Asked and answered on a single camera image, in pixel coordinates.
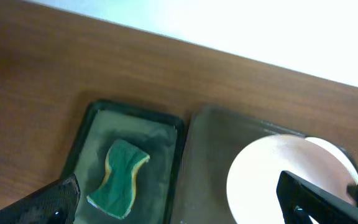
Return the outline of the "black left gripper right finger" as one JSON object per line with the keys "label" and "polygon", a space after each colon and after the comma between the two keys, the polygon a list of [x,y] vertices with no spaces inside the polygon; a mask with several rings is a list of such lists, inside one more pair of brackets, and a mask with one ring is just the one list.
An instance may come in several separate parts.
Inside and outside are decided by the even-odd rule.
{"label": "black left gripper right finger", "polygon": [[358,224],[358,208],[289,172],[280,173],[276,188],[285,224]]}

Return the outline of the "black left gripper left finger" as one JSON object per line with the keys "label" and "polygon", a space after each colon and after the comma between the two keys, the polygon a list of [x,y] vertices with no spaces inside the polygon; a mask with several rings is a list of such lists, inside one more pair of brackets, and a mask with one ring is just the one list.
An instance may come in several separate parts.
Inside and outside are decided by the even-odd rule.
{"label": "black left gripper left finger", "polygon": [[0,224],[73,223],[80,196],[76,175],[70,174],[0,210]]}

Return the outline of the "pink plate with green stain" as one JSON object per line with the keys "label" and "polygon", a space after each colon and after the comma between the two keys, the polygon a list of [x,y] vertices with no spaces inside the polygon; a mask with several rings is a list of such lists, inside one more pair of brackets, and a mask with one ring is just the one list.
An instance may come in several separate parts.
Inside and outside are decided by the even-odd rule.
{"label": "pink plate with green stain", "polygon": [[354,203],[346,188],[356,183],[328,151],[294,135],[266,136],[243,148],[229,169],[226,195],[236,223],[284,222],[276,194],[284,170]]}

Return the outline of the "yellow green sponge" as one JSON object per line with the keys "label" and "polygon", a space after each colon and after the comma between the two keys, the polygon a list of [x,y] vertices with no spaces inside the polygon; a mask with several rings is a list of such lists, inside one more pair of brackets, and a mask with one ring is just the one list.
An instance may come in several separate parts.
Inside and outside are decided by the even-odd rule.
{"label": "yellow green sponge", "polygon": [[103,213],[125,219],[136,198],[136,177],[150,156],[137,146],[117,139],[106,154],[105,175],[100,186],[86,196],[88,203]]}

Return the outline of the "cream plate with green stain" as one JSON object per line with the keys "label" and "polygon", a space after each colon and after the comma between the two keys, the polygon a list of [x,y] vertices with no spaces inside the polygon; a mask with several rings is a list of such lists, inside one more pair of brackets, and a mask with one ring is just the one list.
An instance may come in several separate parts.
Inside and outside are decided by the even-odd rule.
{"label": "cream plate with green stain", "polygon": [[354,182],[358,184],[358,170],[356,165],[353,163],[351,157],[347,154],[346,151],[343,151],[340,147],[330,143],[327,140],[317,138],[317,137],[306,137],[307,141],[312,142],[326,151],[328,151],[331,155],[333,155],[350,173]]}

